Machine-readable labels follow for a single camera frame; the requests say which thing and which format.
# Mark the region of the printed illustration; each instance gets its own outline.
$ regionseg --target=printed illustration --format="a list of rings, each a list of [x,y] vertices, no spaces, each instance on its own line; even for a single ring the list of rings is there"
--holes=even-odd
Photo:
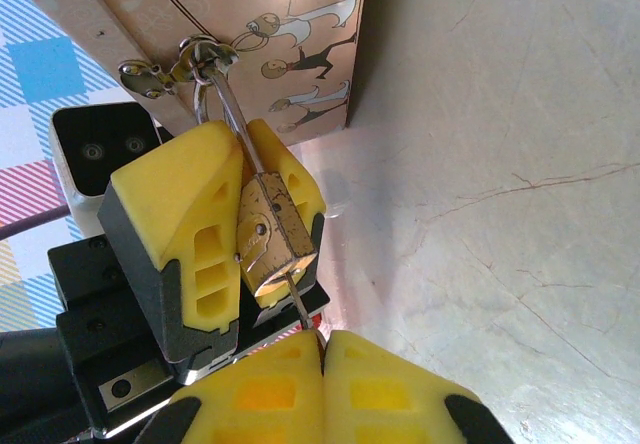
[[[262,65],[261,72],[267,79],[277,79],[284,76],[289,71],[304,71],[307,69],[316,69],[318,67],[324,68],[324,70],[316,77],[316,79],[326,79],[326,75],[331,69],[333,64],[329,62],[329,53],[332,49],[342,46],[344,44],[351,44],[356,42],[356,34],[354,33],[349,39],[344,41],[335,42],[326,47],[326,49],[318,54],[307,56],[302,50],[301,46],[298,46],[298,52],[300,53],[299,59],[295,62],[286,62],[282,59],[271,59]]]
[[[333,27],[344,27],[356,10],[359,0],[343,0],[297,16],[290,13],[291,1],[289,0],[289,8],[284,18],[281,19],[272,12],[262,14],[248,23],[249,31],[240,34],[231,45],[238,51],[255,51],[266,46],[272,37],[290,35],[294,39],[291,47],[295,47],[302,44],[311,35],[311,21],[314,19],[333,15],[338,19]],[[248,40],[252,37],[256,37],[260,41],[253,46],[247,45]]]
[[[334,109],[338,109],[339,107],[346,106],[349,96],[349,90],[351,88],[350,81],[343,81],[342,87],[334,92],[333,94],[329,94],[327,96],[318,97],[320,93],[320,88],[318,86],[314,86],[313,91],[308,92],[306,94],[298,94],[295,96],[285,97],[283,99],[278,99],[274,102],[269,108],[269,112],[279,112],[285,109],[290,108],[291,106],[301,107],[306,111],[305,115],[298,119],[296,122],[286,123],[278,126],[278,132],[287,133],[293,132],[302,124],[306,124],[307,122],[311,122],[319,117],[324,116],[326,113],[333,111]],[[328,109],[322,109],[320,111],[312,111],[307,106],[313,104],[319,104],[321,102],[334,101],[334,100],[342,100],[342,102],[336,106],[330,107]]]

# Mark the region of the cardboard box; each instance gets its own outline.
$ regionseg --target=cardboard box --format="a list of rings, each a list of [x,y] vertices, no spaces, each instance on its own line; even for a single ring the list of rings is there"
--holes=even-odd
[[[344,127],[363,0],[33,0],[119,81],[127,59],[165,72],[180,41],[210,34],[240,61],[229,80],[245,117],[262,117],[286,144]],[[195,125],[193,85],[133,97],[174,134]],[[211,118],[220,118],[215,92]]]

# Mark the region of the camera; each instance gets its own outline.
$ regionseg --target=camera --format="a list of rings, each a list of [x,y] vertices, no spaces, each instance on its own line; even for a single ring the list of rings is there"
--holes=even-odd
[[[102,234],[97,212],[111,173],[161,144],[136,102],[68,107],[51,116],[53,162],[71,214],[85,237]]]

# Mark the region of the checkered fabric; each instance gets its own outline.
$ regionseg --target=checkered fabric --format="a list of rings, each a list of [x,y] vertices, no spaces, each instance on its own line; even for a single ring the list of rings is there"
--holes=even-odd
[[[61,107],[130,100],[30,0],[0,0],[0,226],[64,203],[48,129]],[[73,219],[0,242],[0,331],[55,326],[47,250],[82,239]]]

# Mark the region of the marble surface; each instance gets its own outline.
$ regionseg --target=marble surface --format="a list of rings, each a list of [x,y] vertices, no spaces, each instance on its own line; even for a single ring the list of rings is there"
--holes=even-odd
[[[640,442],[640,0],[367,0],[351,129],[298,147],[349,328],[518,443]]]

